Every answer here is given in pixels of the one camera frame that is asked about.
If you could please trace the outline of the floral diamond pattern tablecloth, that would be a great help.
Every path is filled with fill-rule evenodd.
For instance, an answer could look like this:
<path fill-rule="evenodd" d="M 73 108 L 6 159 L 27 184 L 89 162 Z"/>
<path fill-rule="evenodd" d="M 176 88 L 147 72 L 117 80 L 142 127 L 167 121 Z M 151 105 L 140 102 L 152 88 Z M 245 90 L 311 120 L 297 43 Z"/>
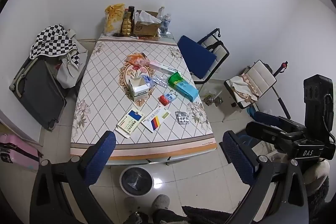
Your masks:
<path fill-rule="evenodd" d="M 173 73 L 195 84 L 173 39 L 102 36 L 81 82 L 72 124 L 72 156 L 83 155 L 106 131 L 116 147 L 108 164 L 175 161 L 216 149 L 200 97 L 170 87 Z"/>

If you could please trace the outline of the green cyan rice bag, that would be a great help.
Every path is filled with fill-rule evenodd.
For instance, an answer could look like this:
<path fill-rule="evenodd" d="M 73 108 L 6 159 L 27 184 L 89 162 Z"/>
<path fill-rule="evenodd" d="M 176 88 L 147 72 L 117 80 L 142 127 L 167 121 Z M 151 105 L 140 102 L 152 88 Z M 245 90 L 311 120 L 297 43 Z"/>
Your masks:
<path fill-rule="evenodd" d="M 198 96 L 198 90 L 181 77 L 178 72 L 175 72 L 168 78 L 168 84 L 181 95 L 186 97 L 190 102 L 194 102 Z"/>

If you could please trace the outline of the silver blister pack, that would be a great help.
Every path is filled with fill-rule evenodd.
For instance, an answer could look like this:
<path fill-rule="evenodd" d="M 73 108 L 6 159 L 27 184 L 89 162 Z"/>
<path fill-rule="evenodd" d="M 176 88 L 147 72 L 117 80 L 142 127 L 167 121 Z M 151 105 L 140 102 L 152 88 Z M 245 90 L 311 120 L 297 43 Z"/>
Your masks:
<path fill-rule="evenodd" d="M 190 123 L 189 115 L 184 111 L 176 111 L 175 116 L 179 125 L 187 125 Z"/>

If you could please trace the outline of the white striped medicine box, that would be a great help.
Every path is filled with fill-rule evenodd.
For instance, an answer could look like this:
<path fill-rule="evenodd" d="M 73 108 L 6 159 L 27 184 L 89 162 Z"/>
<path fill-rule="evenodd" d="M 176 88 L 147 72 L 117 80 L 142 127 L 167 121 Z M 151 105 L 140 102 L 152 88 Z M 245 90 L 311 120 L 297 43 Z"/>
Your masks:
<path fill-rule="evenodd" d="M 141 124 L 153 133 L 169 115 L 169 110 L 166 110 L 163 106 L 158 106 L 141 121 Z"/>

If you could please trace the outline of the orange snack wrapper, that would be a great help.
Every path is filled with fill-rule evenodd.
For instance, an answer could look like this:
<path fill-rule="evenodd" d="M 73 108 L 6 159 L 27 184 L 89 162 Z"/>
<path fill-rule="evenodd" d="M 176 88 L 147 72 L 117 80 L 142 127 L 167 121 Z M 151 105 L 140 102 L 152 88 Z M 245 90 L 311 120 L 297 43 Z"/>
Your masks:
<path fill-rule="evenodd" d="M 126 57 L 125 62 L 128 62 L 134 66 L 144 67 L 149 65 L 150 60 L 144 53 L 133 53 Z"/>

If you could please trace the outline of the pink white toothpaste box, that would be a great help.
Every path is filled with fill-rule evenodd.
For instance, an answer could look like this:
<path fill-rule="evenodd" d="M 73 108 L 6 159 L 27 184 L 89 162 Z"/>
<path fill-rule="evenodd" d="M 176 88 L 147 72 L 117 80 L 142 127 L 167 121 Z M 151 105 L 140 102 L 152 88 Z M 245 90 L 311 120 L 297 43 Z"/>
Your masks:
<path fill-rule="evenodd" d="M 167 75 L 173 75 L 174 73 L 178 72 L 177 69 L 170 67 L 168 65 L 165 65 L 163 63 L 157 62 L 157 61 L 150 61 L 149 68 L 159 71 L 161 73 L 167 74 Z"/>

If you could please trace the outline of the dark grey suitcase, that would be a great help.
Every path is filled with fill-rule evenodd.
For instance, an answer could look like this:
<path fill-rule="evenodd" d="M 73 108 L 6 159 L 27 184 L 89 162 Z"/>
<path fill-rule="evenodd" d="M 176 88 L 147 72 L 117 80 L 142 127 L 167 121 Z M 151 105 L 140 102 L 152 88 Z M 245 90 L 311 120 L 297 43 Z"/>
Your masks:
<path fill-rule="evenodd" d="M 44 58 L 26 59 L 9 89 L 44 129 L 52 131 L 59 123 L 67 104 L 66 91 Z"/>

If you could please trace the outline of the blue white plastic wrapper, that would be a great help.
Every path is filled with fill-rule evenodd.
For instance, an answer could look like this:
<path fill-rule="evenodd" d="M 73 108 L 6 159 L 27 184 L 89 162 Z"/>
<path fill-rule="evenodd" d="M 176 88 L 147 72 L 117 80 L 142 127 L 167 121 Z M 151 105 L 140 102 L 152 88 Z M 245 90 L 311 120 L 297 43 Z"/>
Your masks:
<path fill-rule="evenodd" d="M 153 81 L 153 79 L 150 76 L 143 75 L 142 78 L 143 78 L 143 80 L 145 81 L 145 83 L 147 84 L 148 87 L 152 88 L 156 85 L 156 83 Z"/>

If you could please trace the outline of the long silver blister strip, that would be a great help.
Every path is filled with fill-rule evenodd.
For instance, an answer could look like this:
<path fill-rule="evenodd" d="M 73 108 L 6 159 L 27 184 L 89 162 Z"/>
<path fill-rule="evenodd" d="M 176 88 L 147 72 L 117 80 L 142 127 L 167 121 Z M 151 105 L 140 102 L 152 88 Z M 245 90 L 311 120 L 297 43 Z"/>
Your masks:
<path fill-rule="evenodd" d="M 168 87 L 168 79 L 167 78 L 154 75 L 152 77 L 152 80 L 153 80 L 154 83 L 156 83 L 157 85 L 159 85 L 159 86 L 161 86 L 163 88 L 167 88 Z"/>

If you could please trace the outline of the white padded chair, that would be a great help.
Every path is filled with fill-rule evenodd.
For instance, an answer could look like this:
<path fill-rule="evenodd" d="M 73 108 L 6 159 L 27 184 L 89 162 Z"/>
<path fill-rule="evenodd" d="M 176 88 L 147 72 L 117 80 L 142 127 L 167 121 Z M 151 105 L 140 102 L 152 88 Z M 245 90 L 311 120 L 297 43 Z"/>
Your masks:
<path fill-rule="evenodd" d="M 271 89 L 275 93 L 285 116 L 291 119 L 284 101 L 274 88 L 277 82 L 276 77 L 284 73 L 287 67 L 288 61 L 285 61 L 273 72 L 268 64 L 258 60 L 251 67 L 246 67 L 242 74 L 225 80 L 224 87 L 233 100 L 231 107 L 244 110 L 258 102 Z"/>

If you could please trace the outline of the red blue small packet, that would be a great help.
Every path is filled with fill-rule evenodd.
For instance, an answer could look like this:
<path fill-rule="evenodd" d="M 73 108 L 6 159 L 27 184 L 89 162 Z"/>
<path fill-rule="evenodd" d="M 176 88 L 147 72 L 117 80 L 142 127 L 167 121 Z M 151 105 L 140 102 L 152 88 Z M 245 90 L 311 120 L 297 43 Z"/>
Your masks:
<path fill-rule="evenodd" d="M 163 94 L 163 95 L 161 95 L 159 97 L 159 102 L 163 106 L 167 106 L 168 104 L 170 104 L 171 102 L 173 102 L 176 98 L 177 98 L 177 95 L 175 93 L 168 92 L 168 93 L 165 93 L 165 94 Z"/>

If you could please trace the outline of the cream blue medicine box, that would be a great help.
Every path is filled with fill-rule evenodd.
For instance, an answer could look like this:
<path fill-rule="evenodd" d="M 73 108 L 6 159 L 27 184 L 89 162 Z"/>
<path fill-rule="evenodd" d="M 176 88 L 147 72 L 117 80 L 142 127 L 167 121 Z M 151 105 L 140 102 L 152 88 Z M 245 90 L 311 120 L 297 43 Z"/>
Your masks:
<path fill-rule="evenodd" d="M 125 138 L 130 138 L 131 134 L 141 123 L 145 114 L 133 107 L 126 112 L 116 125 L 116 131 Z"/>

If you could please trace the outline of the pink case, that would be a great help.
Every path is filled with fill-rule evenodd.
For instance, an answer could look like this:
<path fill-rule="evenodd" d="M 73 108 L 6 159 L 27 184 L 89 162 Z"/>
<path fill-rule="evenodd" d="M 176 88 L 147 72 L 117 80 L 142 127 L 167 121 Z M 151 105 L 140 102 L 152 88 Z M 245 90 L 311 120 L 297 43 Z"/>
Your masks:
<path fill-rule="evenodd" d="M 16 135 L 2 134 L 1 161 L 20 165 L 29 170 L 37 171 L 42 154 L 29 143 L 26 143 Z"/>

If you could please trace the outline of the yellow snack bag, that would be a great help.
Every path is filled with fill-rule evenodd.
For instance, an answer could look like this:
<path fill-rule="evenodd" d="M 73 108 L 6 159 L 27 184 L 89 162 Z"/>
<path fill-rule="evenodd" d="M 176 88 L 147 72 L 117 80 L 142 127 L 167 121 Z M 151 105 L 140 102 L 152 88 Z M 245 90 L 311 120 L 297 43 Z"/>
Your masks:
<path fill-rule="evenodd" d="M 104 34 L 106 36 L 113 36 L 114 34 L 120 33 L 124 12 L 124 3 L 110 5 L 105 9 Z"/>

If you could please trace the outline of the white green box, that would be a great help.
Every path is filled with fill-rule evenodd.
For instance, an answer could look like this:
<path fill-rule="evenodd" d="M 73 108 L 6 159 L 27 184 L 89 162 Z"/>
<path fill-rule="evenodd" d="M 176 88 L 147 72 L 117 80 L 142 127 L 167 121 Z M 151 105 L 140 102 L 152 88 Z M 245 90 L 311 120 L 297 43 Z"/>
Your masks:
<path fill-rule="evenodd" d="M 129 90 L 133 101 L 146 99 L 150 87 L 147 86 L 142 76 L 129 79 Z"/>

